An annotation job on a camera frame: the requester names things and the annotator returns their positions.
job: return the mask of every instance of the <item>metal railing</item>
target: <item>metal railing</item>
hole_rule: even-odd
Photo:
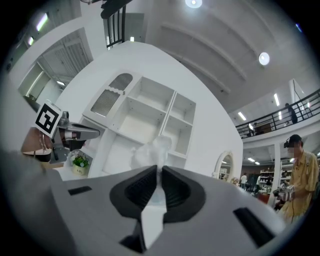
[[[114,13],[110,18],[107,19],[107,30],[109,36],[109,42],[106,48],[125,41],[125,26],[126,26],[126,6],[122,8],[121,14],[121,33],[120,33],[120,10]]]
[[[241,138],[276,131],[320,114],[320,89],[271,114],[236,126]]]

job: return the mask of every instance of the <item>ribbed panel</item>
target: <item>ribbed panel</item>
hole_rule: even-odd
[[[92,106],[91,111],[103,117],[106,117],[119,96],[120,95],[116,92],[104,90]]]
[[[114,89],[118,89],[120,91],[124,91],[127,86],[130,84],[132,81],[133,77],[131,74],[128,73],[123,73],[118,75],[109,85],[110,87]]]

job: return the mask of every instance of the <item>black slot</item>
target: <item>black slot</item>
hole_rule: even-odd
[[[233,213],[258,247],[275,237],[248,208],[239,208]]]
[[[92,190],[92,188],[89,186],[81,186],[81,187],[69,189],[68,192],[69,192],[70,196],[74,196],[77,194],[88,192],[90,190]]]

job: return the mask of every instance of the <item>white cabinet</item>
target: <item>white cabinet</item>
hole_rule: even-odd
[[[166,165],[184,168],[192,137],[196,103],[167,86],[120,70],[93,97],[80,123],[100,136],[82,151],[93,158],[88,177],[131,169],[134,149],[157,136],[171,138]]]

